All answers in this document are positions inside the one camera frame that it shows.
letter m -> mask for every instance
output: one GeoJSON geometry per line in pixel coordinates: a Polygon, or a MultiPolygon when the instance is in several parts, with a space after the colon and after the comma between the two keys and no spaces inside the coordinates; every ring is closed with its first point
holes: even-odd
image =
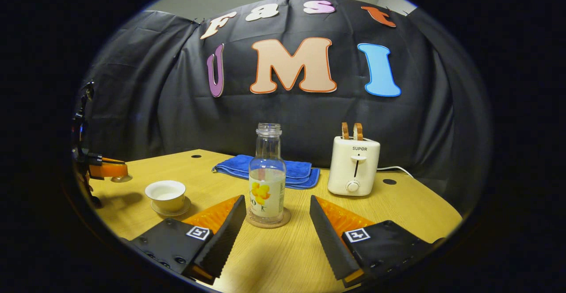
{"type": "Polygon", "coordinates": [[[285,90],[293,89],[299,73],[305,69],[305,78],[299,88],[305,92],[333,92],[336,82],[330,76],[328,47],[332,41],[326,38],[306,38],[294,55],[279,42],[268,39],[253,43],[257,51],[257,75],[249,90],[256,94],[270,93],[277,89],[271,79],[271,69],[275,71],[285,90]]]}

white cable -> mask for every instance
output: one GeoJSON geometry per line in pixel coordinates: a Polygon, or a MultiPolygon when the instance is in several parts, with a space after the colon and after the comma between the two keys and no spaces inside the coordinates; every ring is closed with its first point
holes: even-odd
{"type": "Polygon", "coordinates": [[[411,178],[414,179],[414,177],[413,177],[411,174],[409,174],[408,171],[404,170],[403,168],[400,168],[399,166],[391,166],[391,167],[378,168],[378,170],[386,170],[386,169],[391,169],[391,168],[398,168],[398,169],[404,171],[407,175],[411,176],[411,178]]]}

table surface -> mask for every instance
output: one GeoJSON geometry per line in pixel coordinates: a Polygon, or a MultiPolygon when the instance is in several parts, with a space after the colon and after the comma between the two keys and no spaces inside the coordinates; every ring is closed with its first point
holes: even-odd
{"type": "MultiPolygon", "coordinates": [[[[231,157],[193,150],[128,162],[133,176],[129,182],[90,180],[93,195],[103,203],[97,213],[117,236],[128,240],[139,236],[166,218],[151,209],[144,193],[148,184],[158,180],[176,180],[187,187],[192,205],[174,217],[179,221],[239,194],[245,195],[247,206],[247,180],[212,172],[214,165],[231,157]]],[[[285,189],[285,208],[291,211],[285,226],[262,229],[244,221],[221,276],[206,286],[226,293],[344,291],[342,281],[334,279],[309,216],[312,194],[375,223],[392,220],[429,243],[448,236],[461,222],[450,204],[403,172],[377,172],[371,193],[364,197],[331,194],[328,174],[322,169],[319,182],[309,190],[285,189]],[[397,184],[385,184],[384,179],[397,184]]]]}

white toaster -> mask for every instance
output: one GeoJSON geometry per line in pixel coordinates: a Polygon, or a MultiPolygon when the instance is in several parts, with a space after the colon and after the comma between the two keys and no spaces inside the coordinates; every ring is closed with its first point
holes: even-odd
{"type": "Polygon", "coordinates": [[[369,194],[378,169],[380,146],[367,138],[357,141],[336,136],[332,146],[328,190],[345,196],[369,194]]]}

blue towel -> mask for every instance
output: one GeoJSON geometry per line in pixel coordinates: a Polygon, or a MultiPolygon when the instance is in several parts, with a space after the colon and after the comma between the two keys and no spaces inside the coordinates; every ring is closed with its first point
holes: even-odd
{"type": "MultiPolygon", "coordinates": [[[[248,179],[249,162],[252,156],[238,155],[214,166],[212,171],[222,172],[231,176],[248,179]]],[[[285,160],[287,176],[285,185],[293,189],[305,189],[315,186],[318,182],[320,169],[311,170],[312,164],[307,162],[293,162],[285,160]]]]}

